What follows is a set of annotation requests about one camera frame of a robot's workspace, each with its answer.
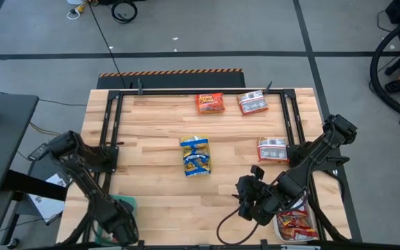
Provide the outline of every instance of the wooden table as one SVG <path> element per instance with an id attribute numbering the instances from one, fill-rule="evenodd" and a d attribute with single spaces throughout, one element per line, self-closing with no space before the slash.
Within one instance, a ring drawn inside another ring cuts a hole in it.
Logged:
<path id="1" fill-rule="evenodd" d="M 98 145 L 106 108 L 107 90 L 93 90 L 87 105 L 82 137 L 86 144 Z M 312 88 L 296 89 L 297 102 L 307 140 L 322 134 L 322 120 Z M 242 116 L 236 96 L 224 95 L 226 112 L 198 115 L 192 95 L 126 96 L 119 125 L 118 167 L 112 176 L 111 194 L 135 197 L 140 239 L 146 245 L 221 244 L 215 230 L 218 223 L 238 206 L 235 184 L 250 174 L 250 166 L 259 164 L 270 182 L 287 165 L 258 162 L 256 140 L 270 136 L 286 138 L 280 97 L 269 94 L 267 112 Z M 115 114 L 115 104 L 111 117 Z M 108 136 L 112 132 L 112 122 Z M 293 126 L 295 141 L 297 130 Z M 207 134 L 210 137 L 212 173 L 185 177 L 179 140 L 184 135 Z M 337 229 L 350 237 L 338 183 L 331 177 L 314 173 L 322 210 Z M 72 185 L 67 193 L 57 242 L 74 230 L 87 209 L 83 193 Z M 227 242 L 248 235 L 254 221 L 237 215 L 221 229 Z M 245 244 L 283 243 L 274 235 L 272 224 L 259 226 Z"/>

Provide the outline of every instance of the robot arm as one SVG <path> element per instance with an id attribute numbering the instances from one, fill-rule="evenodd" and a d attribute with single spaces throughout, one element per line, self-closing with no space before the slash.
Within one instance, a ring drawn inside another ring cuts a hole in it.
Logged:
<path id="1" fill-rule="evenodd" d="M 138 228 L 132 214 L 133 207 L 104 193 L 88 171 L 108 164 L 112 160 L 109 152 L 103 147 L 89 147 L 78 133 L 72 131 L 50 141 L 47 149 L 89 200 L 87 216 L 93 217 L 107 233 L 112 233 L 121 246 L 136 243 Z"/>
<path id="2" fill-rule="evenodd" d="M 314 142 L 287 148 L 292 168 L 282 172 L 271 184 L 263 183 L 264 171 L 251 168 L 252 176 L 242 176 L 236 184 L 240 202 L 239 216 L 267 225 L 280 210 L 288 210 L 303 197 L 310 175 L 328 160 L 340 145 L 351 144 L 356 138 L 356 127 L 340 115 L 325 120 L 324 133 Z M 348 158 L 338 158 L 339 164 Z"/>

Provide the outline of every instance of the bag of chips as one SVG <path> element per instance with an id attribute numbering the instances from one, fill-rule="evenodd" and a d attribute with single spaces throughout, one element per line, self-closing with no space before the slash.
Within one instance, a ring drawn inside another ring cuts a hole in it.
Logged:
<path id="1" fill-rule="evenodd" d="M 237 100 L 243 115 L 268 110 L 268 103 L 265 101 L 262 90 L 239 94 Z"/>
<path id="2" fill-rule="evenodd" d="M 296 210 L 277 214 L 274 226 L 277 226 L 282 240 L 303 241 L 314 240 L 319 237 L 306 210 L 307 204 L 300 206 L 302 202 L 303 199 L 300 199 L 293 205 Z"/>
<path id="3" fill-rule="evenodd" d="M 284 139 L 260 137 L 257 151 L 259 160 L 288 160 Z"/>
<path id="4" fill-rule="evenodd" d="M 223 93 L 196 94 L 195 102 L 200 114 L 222 113 L 225 111 Z"/>
<path id="5" fill-rule="evenodd" d="M 183 148 L 185 175 L 204 175 L 211 173 L 209 140 L 205 135 L 183 136 L 180 146 Z"/>

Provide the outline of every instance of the black wheel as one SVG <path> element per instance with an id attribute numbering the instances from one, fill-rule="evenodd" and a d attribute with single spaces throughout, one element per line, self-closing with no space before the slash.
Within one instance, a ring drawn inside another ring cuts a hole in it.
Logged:
<path id="1" fill-rule="evenodd" d="M 11 238 L 9 243 L 7 244 L 7 249 L 15 249 L 18 247 L 19 240 L 17 238 Z"/>

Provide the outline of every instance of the black desk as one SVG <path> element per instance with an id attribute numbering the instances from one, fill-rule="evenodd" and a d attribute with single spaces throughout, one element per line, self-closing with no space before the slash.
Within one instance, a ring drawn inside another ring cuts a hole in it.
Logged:
<path id="1" fill-rule="evenodd" d="M 65 188 L 9 169 L 37 103 L 36 96 L 0 94 L 0 227 L 10 202 L 23 193 L 65 199 Z"/>

